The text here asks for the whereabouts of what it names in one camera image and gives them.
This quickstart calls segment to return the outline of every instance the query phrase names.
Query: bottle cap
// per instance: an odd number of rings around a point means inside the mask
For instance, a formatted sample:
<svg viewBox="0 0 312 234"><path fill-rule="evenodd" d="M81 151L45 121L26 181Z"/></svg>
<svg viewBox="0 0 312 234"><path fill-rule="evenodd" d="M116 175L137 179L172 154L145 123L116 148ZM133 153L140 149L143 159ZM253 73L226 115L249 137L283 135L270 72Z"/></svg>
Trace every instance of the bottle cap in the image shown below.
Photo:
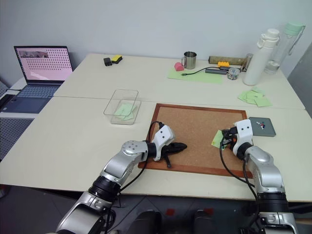
<svg viewBox="0 0 312 234"><path fill-rule="evenodd" d="M257 43L259 49L262 47L273 48L279 40L279 31L274 28L269 28L266 33L261 34L261 38Z"/></svg>
<svg viewBox="0 0 312 234"><path fill-rule="evenodd" d="M288 23L285 26L284 33L289 36L297 36L304 25L301 23Z"/></svg>

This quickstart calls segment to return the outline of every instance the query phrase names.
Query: laptop keyboard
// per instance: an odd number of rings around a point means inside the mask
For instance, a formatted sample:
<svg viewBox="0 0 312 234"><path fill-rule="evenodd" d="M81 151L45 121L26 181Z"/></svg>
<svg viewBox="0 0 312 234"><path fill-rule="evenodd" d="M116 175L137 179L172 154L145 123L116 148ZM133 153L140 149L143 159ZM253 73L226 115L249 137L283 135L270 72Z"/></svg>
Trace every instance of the laptop keyboard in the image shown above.
<svg viewBox="0 0 312 234"><path fill-rule="evenodd" d="M17 96L20 98L51 98L58 88L58 86L26 86Z"/></svg>

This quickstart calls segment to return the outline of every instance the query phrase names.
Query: laptop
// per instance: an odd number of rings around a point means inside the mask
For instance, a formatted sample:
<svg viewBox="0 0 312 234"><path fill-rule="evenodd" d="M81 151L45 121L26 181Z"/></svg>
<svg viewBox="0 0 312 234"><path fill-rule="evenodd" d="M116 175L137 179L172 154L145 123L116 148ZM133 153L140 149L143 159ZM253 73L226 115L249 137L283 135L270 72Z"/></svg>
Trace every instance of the laptop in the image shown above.
<svg viewBox="0 0 312 234"><path fill-rule="evenodd" d="M39 113L72 74L66 46L14 46L27 85L3 112Z"/></svg>

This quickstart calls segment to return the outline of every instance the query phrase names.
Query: clear water bottle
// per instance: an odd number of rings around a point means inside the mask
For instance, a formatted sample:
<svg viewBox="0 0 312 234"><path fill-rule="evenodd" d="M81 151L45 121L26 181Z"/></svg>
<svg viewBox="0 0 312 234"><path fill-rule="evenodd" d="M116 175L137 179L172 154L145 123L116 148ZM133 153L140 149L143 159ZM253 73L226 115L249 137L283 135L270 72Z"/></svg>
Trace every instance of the clear water bottle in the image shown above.
<svg viewBox="0 0 312 234"><path fill-rule="evenodd" d="M305 26L298 23L288 23L284 32L280 34L280 41L273 49L271 57L265 67L265 72L275 74L286 55L291 55L294 46L299 41Z"/></svg>
<svg viewBox="0 0 312 234"><path fill-rule="evenodd" d="M245 77L243 78L243 82L246 85L254 86L260 81L261 74L270 59L276 43L278 42L278 35L279 31L273 28L268 29L264 34L261 34L257 43L258 51L253 55Z"/></svg>

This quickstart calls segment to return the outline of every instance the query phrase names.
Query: red object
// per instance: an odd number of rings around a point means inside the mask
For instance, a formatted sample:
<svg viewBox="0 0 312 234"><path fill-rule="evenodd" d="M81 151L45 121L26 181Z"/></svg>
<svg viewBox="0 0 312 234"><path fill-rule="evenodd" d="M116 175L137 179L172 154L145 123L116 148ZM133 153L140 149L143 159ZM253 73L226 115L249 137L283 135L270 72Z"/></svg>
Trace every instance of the red object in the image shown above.
<svg viewBox="0 0 312 234"><path fill-rule="evenodd" d="M166 215L167 216L174 216L175 214L175 210L174 209L167 209L166 211Z"/></svg>
<svg viewBox="0 0 312 234"><path fill-rule="evenodd" d="M208 215L213 215L214 209L213 208L206 208L206 209L204 209L204 212Z"/></svg>
<svg viewBox="0 0 312 234"><path fill-rule="evenodd" d="M176 62L175 63L175 70L178 71L184 71L184 67L182 66L182 63Z"/></svg>

